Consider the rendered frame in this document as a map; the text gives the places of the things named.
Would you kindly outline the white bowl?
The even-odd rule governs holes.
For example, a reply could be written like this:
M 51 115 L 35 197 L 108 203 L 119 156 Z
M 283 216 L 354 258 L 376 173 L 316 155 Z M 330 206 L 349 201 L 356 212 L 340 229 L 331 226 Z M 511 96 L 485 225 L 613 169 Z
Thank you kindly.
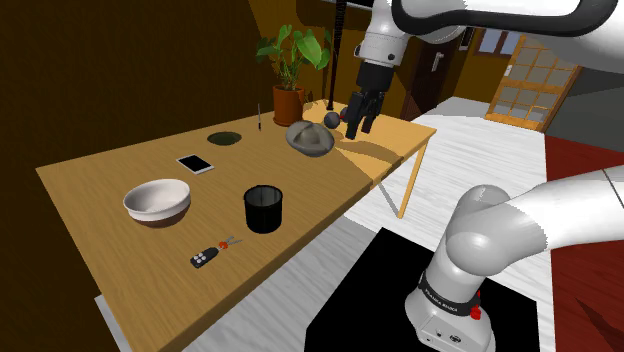
M 191 204 L 189 185 L 178 179 L 157 179 L 129 191 L 123 205 L 137 223 L 162 228 L 178 223 Z

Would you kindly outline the black key fob with keys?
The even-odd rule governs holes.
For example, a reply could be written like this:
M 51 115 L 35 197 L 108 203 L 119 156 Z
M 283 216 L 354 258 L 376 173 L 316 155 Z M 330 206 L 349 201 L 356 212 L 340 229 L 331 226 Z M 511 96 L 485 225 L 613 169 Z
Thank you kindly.
M 216 247 L 209 247 L 195 255 L 193 255 L 189 262 L 190 264 L 199 269 L 207 262 L 215 258 L 221 251 L 228 249 L 230 246 L 240 243 L 241 239 L 235 240 L 233 236 L 230 236 L 225 241 L 221 241 Z

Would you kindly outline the black cylindrical cup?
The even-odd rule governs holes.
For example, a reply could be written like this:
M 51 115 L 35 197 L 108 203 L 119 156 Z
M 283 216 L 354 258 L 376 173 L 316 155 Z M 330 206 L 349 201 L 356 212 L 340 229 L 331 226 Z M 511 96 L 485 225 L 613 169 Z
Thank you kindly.
M 275 186 L 256 185 L 244 195 L 247 227 L 258 234 L 268 234 L 282 224 L 283 192 Z

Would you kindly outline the dark brown door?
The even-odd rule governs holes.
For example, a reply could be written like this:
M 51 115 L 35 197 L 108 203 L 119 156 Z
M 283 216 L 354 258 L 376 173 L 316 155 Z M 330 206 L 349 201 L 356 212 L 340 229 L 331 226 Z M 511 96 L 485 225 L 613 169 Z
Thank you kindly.
M 401 119 L 412 121 L 438 105 L 438 98 L 459 39 L 443 44 L 423 43 L 412 82 L 406 90 Z

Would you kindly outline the wooden door with glass panes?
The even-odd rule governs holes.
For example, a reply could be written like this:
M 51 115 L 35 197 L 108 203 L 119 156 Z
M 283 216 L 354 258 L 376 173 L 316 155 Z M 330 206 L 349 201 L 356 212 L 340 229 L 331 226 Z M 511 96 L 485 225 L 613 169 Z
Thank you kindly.
M 581 70 L 521 35 L 485 119 L 545 133 Z

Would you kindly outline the green plant in brown pot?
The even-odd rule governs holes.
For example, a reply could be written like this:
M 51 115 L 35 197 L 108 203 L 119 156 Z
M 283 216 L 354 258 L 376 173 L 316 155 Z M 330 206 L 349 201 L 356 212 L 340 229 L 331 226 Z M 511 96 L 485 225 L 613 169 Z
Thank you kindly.
M 272 88 L 274 122 L 288 127 L 303 118 L 306 102 L 305 89 L 299 85 L 303 66 L 324 69 L 333 54 L 332 36 L 324 31 L 324 38 L 316 38 L 311 29 L 294 30 L 292 25 L 282 25 L 276 37 L 262 37 L 256 45 L 257 63 L 271 62 L 279 83 Z

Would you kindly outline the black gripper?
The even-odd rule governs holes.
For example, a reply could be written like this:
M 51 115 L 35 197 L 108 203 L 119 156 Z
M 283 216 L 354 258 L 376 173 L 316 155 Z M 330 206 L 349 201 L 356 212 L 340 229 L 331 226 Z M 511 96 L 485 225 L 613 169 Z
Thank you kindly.
M 369 101 L 363 113 L 364 121 L 361 131 L 369 133 L 374 120 L 380 114 L 385 93 L 389 90 L 394 75 L 393 67 L 386 67 L 363 61 L 360 64 L 356 84 L 361 88 L 360 92 L 353 92 L 350 98 L 345 121 L 347 130 L 345 137 L 354 140 L 361 121 L 362 104 Z

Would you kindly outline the grey hat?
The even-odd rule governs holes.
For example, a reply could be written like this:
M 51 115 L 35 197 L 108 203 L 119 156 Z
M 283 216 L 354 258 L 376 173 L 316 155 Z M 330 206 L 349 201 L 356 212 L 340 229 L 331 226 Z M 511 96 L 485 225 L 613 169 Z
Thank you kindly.
M 307 120 L 301 120 L 288 127 L 285 135 L 287 143 L 309 157 L 320 157 L 334 147 L 334 137 L 326 127 Z

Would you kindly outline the dark green round coaster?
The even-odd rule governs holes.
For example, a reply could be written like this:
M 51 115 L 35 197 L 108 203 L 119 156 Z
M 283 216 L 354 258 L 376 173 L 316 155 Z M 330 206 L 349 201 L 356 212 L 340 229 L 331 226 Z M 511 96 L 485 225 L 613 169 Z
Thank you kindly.
M 230 146 L 238 143 L 242 139 L 242 136 L 233 131 L 220 131 L 212 133 L 207 137 L 207 140 L 218 146 Z

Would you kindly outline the window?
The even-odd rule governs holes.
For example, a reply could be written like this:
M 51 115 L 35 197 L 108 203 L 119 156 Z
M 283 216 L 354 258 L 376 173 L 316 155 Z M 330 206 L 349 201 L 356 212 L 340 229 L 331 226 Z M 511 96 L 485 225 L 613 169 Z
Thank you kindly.
M 486 29 L 476 49 L 477 54 L 511 56 L 520 34 L 498 29 Z

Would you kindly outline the dark grey dumbbell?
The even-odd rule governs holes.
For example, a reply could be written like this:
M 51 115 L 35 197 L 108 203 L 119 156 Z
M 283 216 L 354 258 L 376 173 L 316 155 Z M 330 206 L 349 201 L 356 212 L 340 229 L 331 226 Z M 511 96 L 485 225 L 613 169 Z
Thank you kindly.
M 328 111 L 324 116 L 323 123 L 328 129 L 336 129 L 345 119 L 347 107 L 344 107 L 339 112 Z

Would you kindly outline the light wooden table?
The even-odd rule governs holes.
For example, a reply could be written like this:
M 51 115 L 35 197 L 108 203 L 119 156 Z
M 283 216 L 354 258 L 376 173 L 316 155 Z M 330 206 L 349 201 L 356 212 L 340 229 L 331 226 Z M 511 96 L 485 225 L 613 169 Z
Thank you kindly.
M 326 155 L 291 148 L 264 113 L 219 125 L 242 139 L 210 143 L 202 128 L 40 167 L 38 175 L 132 352 L 180 352 L 296 255 L 411 156 L 431 127 L 379 116 L 354 140 L 344 128 Z M 214 166 L 195 175 L 180 157 Z M 132 220 L 124 196 L 154 179 L 179 179 L 191 205 L 176 224 L 148 228 Z M 256 185 L 283 192 L 282 224 L 258 234 L 246 224 L 244 193 Z M 230 236 L 240 243 L 199 269 L 190 258 Z

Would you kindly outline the black robot stand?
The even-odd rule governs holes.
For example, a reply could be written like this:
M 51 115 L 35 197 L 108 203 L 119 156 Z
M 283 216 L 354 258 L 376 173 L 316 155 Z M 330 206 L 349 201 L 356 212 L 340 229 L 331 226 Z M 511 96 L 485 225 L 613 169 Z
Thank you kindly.
M 418 340 L 404 308 L 432 257 L 381 229 L 308 326 L 304 352 L 437 352 Z M 534 300 L 489 278 L 480 298 L 496 352 L 540 352 Z

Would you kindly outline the white tablet with black screen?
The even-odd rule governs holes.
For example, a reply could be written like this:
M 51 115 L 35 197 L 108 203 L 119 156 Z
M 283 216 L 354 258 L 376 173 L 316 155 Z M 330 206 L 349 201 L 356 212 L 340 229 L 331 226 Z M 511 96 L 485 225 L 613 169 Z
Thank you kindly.
M 195 175 L 202 174 L 214 169 L 214 166 L 199 156 L 192 154 L 177 159 L 177 162 Z

